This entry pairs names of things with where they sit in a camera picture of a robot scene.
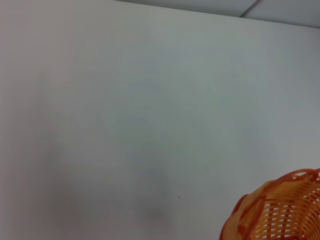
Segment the orange basket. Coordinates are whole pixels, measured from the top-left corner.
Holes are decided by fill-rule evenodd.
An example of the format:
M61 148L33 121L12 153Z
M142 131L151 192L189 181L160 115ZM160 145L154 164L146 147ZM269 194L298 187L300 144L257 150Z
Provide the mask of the orange basket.
M301 169L244 195L219 240L320 240L319 169Z

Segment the white wall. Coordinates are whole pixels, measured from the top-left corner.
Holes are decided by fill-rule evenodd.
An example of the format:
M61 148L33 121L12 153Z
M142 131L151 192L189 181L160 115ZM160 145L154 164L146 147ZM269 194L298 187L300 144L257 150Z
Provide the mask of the white wall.
M217 239L319 168L320 32L117 1L1 3L5 239Z

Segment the ceiling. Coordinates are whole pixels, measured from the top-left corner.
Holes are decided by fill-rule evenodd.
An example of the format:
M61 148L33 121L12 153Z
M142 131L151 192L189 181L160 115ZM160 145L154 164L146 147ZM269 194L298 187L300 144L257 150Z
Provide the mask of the ceiling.
M256 0L123 1L233 17L239 17L256 2ZM320 28L320 0L262 0L246 15L246 18Z

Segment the woven basket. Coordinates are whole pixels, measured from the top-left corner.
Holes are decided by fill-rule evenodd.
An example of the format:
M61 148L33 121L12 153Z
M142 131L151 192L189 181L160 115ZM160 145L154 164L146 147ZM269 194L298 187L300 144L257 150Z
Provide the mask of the woven basket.
M244 195L219 240L320 240L319 172L293 171Z

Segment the basket weave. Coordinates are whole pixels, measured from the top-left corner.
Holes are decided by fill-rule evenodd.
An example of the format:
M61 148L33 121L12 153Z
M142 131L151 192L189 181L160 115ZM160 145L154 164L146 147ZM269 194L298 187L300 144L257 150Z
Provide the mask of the basket weave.
M219 240L320 240L319 169L301 169L244 195Z

